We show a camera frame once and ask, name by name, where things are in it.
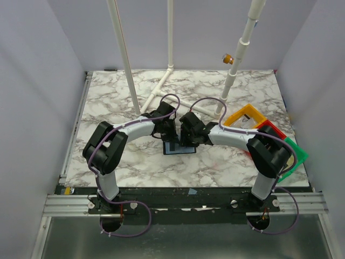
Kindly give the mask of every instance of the metal floor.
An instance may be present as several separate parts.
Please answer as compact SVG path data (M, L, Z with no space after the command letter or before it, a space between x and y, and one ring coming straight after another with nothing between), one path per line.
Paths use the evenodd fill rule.
M295 216L271 216L267 230L287 228ZM124 226L135 233L143 226ZM318 215L301 215L296 228L267 236L248 225L153 225L135 238L100 234L99 219L53 218L42 258L331 258Z

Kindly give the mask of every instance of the metal extrusion rail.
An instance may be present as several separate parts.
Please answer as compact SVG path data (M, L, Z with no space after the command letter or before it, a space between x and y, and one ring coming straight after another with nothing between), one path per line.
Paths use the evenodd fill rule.
M279 201L280 212L271 215L291 215L296 213L296 207L288 194L275 193ZM300 214L324 214L328 208L322 193L294 193L299 205ZM43 210L43 217L99 217L88 214L90 201L87 195L49 195ZM119 217L119 214L105 214L102 217Z

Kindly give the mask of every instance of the screw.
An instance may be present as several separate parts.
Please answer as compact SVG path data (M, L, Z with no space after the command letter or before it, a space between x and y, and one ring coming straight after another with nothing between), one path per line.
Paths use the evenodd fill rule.
M131 203L130 203L130 207L131 207L131 209L135 209L136 207L138 207L138 203L136 203L136 202L131 202Z
M276 199L276 200L273 200L272 201L272 204L273 204L273 206L275 206L275 207L279 207L279 201Z
M95 207L95 204L93 204L92 202L89 202L88 205L87 205L87 207L88 207L89 209L93 209L93 208Z
M238 207L238 203L237 203L236 200L232 200L232 201L230 202L230 204L231 204L231 207L232 207L232 208L237 208L237 207Z

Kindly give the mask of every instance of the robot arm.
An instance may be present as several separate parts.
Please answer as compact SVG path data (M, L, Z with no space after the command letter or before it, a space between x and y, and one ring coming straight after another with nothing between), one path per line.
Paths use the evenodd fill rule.
M291 152L282 143L261 135L225 131L215 122L205 125L193 112L185 114L180 121L183 145L195 147L199 144L225 145L249 151L259 172L251 193L260 201L270 195L279 173L291 156ZM245 131L247 133L260 131L279 137L269 126Z
M169 114L173 110L174 107L165 102L161 102L157 110L139 117L139 120L149 118L153 119L153 121L133 123L115 131L107 140L110 142L109 146L102 145L96 152L91 165L100 172L97 177L99 177L100 188L106 198L112 200L119 193L119 188L116 184L115 169L120 162L126 143L156 133L161 134L163 142L178 142L182 147L198 147L200 144L212 146L226 145L249 151L259 171L251 190L254 196L253 198L264 201L270 195L278 174L282 171L291 156L290 151L282 143L261 135L225 131L216 122L210 122L205 125L193 112L188 112L180 118L181 139L179 140L175 129L175 119L164 118L154 120L154 118ZM82 155L86 158L87 162L89 162L96 146L102 141L105 135L116 127L118 125L111 125L107 122L100 123L83 150ZM247 133L257 131L277 137L275 131L269 126L259 130L246 130Z
M106 198L109 200L114 199L118 193L119 188L116 184L115 169L118 166L123 150L127 143L143 136L150 136L156 133L161 134L163 141L175 142L178 141L176 129L175 129L175 118L170 119L168 117L162 119L162 116L168 115L174 111L174 107L161 102L158 109L151 113L145 113L133 120L133 124L130 122L126 123L128 126L123 127L109 136L106 142L110 142L109 145L102 145L95 153L91 166L99 171L99 184L104 192ZM82 155L89 163L91 155L94 153L97 145L101 143L104 137L112 131L114 128L121 126L120 124L111 125L106 121L101 122L88 143L86 144Z

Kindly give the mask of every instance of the orange knob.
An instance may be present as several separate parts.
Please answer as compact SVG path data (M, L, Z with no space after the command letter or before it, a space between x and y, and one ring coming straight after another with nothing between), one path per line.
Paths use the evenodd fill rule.
M229 54L225 54L223 56L223 62L226 63L226 64L230 63L232 65L233 60L234 60L234 58L231 57Z

